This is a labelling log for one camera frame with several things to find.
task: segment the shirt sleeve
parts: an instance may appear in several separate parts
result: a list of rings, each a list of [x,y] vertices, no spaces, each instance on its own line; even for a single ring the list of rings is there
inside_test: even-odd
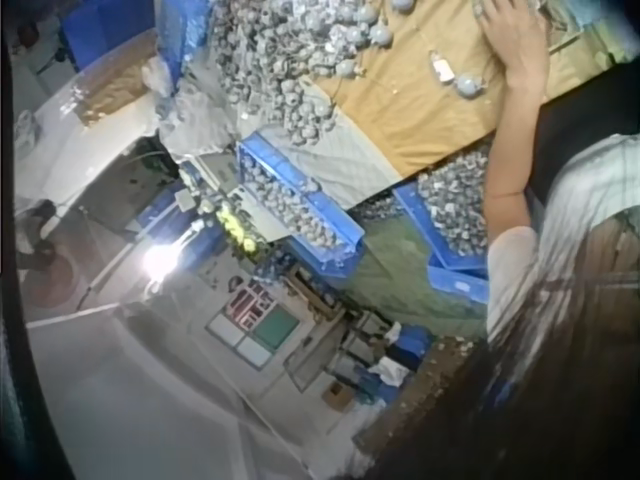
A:
[[[511,228],[500,234],[489,247],[489,341],[522,306],[534,280],[537,250],[538,235],[530,227]]]

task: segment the window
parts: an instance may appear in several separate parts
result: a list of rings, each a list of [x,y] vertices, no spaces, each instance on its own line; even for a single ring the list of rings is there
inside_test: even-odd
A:
[[[261,369],[299,323],[262,285],[251,280],[207,325],[207,331]]]

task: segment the dark hair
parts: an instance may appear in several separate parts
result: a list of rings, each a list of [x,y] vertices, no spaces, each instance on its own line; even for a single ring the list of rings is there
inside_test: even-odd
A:
[[[611,235],[618,244],[620,231]],[[606,271],[616,269],[609,253],[599,258]],[[566,308],[553,295],[541,304],[549,286],[537,282],[434,408],[396,432],[366,473],[344,478],[635,478],[640,309],[624,302],[640,301],[637,291],[607,288],[583,268],[588,254],[585,240]]]

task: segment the human arm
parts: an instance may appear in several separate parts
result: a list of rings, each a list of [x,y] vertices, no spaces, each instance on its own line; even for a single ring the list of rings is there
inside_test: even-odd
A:
[[[484,216],[491,243],[510,228],[531,223],[524,190],[531,175],[549,53],[544,20],[526,0],[484,0],[478,21],[505,64],[507,84],[485,180]]]

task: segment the orange cloth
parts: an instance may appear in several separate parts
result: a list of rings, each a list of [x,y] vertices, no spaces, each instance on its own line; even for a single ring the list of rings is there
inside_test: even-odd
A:
[[[418,0],[411,15],[389,12],[388,20],[393,47],[361,54],[364,78],[323,79],[318,85],[406,178],[495,129],[504,77],[471,0]],[[605,70],[594,59],[595,42],[585,35],[552,55],[549,99]],[[466,100],[441,85],[430,50],[446,58],[456,74],[484,77],[487,92]]]

